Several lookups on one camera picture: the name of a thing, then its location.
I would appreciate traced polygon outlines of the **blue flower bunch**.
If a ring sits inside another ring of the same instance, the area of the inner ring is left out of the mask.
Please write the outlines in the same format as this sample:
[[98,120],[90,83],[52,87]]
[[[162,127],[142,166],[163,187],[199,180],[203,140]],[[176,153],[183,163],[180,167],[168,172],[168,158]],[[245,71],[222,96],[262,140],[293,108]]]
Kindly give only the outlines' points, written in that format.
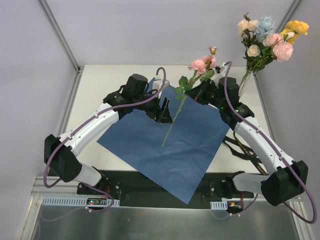
[[262,42],[269,34],[275,32],[276,22],[270,15],[261,16],[256,23],[255,36]]

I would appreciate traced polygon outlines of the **pink rose stem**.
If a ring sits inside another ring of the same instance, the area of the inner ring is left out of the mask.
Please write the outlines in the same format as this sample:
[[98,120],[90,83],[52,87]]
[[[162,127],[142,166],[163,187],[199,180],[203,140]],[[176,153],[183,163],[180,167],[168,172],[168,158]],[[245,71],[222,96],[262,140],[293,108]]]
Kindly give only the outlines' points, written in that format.
[[273,61],[289,60],[294,51],[295,36],[294,32],[272,33],[262,42],[250,45],[246,51],[247,70],[257,73]]
[[175,113],[169,130],[167,131],[163,139],[161,147],[165,146],[165,143],[168,140],[173,125],[183,108],[183,105],[187,99],[186,92],[192,90],[197,81],[203,82],[205,79],[210,79],[215,74],[215,67],[217,66],[217,60],[215,58],[215,55],[217,53],[217,47],[209,46],[208,49],[208,55],[205,55],[201,58],[192,61],[192,63],[188,66],[188,69],[193,72],[192,76],[181,76],[178,81],[178,87],[174,89],[174,92],[176,93],[175,99],[180,100],[180,105],[177,112]]

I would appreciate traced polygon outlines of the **blue wrapping paper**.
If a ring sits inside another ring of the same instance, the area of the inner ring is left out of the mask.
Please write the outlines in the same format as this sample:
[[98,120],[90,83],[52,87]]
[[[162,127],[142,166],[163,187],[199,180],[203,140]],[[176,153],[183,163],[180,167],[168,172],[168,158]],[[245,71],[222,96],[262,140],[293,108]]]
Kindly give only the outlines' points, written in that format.
[[181,103],[176,96],[172,86],[162,92],[173,124],[157,123],[135,109],[97,143],[188,204],[230,128],[216,108],[189,97]]

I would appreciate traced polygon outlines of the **yellow flower bunch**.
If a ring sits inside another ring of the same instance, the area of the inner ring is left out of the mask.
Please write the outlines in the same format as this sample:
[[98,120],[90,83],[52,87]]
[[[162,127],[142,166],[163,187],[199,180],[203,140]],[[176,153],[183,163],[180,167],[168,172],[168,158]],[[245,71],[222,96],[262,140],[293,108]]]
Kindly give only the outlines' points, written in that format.
[[286,23],[284,29],[280,34],[286,42],[293,45],[300,35],[306,36],[308,34],[309,28],[310,26],[306,22],[291,20]]

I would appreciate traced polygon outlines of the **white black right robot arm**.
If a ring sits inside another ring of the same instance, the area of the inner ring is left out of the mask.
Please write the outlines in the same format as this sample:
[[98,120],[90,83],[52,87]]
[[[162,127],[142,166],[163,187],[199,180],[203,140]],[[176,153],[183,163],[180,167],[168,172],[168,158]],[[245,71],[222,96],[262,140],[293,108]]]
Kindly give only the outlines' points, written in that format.
[[211,104],[222,120],[250,146],[264,165],[267,175],[238,172],[225,184],[225,192],[237,197],[242,191],[263,195],[267,202],[278,206],[305,190],[308,166],[287,155],[266,133],[250,108],[240,102],[236,79],[221,78],[218,84],[206,79],[197,87],[187,90],[187,96],[201,105]]

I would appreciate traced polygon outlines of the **black ribbon gold lettering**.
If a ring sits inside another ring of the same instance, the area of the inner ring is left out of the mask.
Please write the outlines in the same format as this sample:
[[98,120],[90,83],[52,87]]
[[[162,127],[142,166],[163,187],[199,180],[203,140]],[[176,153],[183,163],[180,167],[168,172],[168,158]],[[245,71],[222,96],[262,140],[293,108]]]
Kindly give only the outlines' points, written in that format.
[[[253,151],[253,149],[250,148],[249,146],[246,146],[243,143],[241,143],[240,140],[236,137],[235,131],[233,131],[233,137],[234,138],[230,138],[228,136],[225,136],[222,141],[222,143],[229,148],[231,154],[242,159],[242,160],[250,161],[261,175],[267,176],[268,173],[263,169],[262,161],[259,159],[259,157],[256,155],[256,153]],[[238,152],[234,148],[232,148],[231,144],[239,147],[241,149],[241,152]]]

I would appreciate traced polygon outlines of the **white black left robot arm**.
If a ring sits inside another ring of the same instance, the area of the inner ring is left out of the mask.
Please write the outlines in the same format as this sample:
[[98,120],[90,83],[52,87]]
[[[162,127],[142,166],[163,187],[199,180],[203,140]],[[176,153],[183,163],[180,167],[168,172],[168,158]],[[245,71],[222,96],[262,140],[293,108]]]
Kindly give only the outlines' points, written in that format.
[[156,77],[149,86],[143,75],[131,75],[125,85],[109,93],[97,109],[77,126],[58,137],[52,134],[46,137],[45,173],[52,170],[65,183],[77,181],[87,184],[94,194],[102,194],[106,178],[93,166],[81,163],[78,155],[97,135],[133,110],[145,112],[157,123],[171,124],[169,100],[161,99],[162,90],[169,85],[168,80]]

